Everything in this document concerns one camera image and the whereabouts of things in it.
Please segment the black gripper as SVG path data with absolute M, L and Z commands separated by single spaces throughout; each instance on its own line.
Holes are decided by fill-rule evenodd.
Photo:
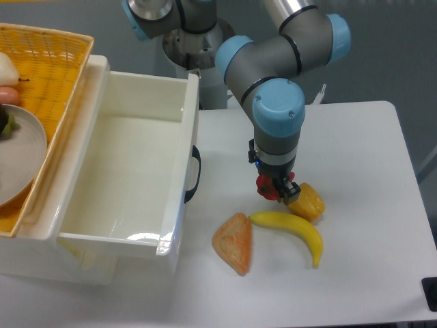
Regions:
M 295 148 L 285 154 L 268 154 L 252 139 L 249 141 L 248 157 L 249 163 L 256 166 L 259 174 L 274 179 L 279 203 L 291 204 L 299 198 L 301 188 L 292 182 L 291 175 L 296 160 Z

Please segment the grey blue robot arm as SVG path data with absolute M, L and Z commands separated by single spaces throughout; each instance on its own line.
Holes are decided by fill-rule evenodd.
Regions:
M 200 103 L 220 103 L 230 91 L 253 125 L 249 162 L 259 194 L 284 204 L 300 187 L 292 169 L 305 119 L 305 96 L 294 78 L 345 57 L 351 32 L 344 18 L 313 1 L 266 1 L 277 36 L 256 43 L 220 19 L 215 1 L 123 1 L 140 40 L 160 37 L 176 71 L 203 79 Z

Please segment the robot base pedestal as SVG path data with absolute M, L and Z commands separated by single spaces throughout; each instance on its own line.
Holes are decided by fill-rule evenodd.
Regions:
M 163 36 L 163 51 L 174 65 L 176 77 L 198 75 L 202 109 L 227 108 L 228 89 L 214 60 L 222 43 L 234 35 L 231 25 L 220 18 L 207 33 L 191 34 L 175 29 Z

